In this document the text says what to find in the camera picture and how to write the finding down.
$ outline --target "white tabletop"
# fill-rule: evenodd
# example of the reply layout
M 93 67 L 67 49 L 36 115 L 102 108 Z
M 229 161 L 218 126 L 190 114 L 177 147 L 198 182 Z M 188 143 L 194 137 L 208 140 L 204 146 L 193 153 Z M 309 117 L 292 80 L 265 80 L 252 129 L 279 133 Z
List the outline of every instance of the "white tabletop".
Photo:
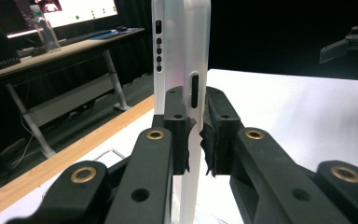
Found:
M 207 83 L 226 94 L 246 127 L 269 132 L 299 165 L 312 171 L 321 161 L 340 160 L 358 166 L 358 81 L 213 69 Z M 109 148 L 130 155 L 138 133 L 151 126 L 152 117 L 150 111 L 81 161 L 93 160 Z M 110 166 L 119 157 L 109 153 L 101 161 Z M 226 223 L 242 223 L 229 176 L 205 176 L 206 164 L 201 164 L 196 222 L 210 218 L 208 223 L 218 223 L 217 217 Z M 57 177 L 3 211 L 0 223 L 31 215 Z

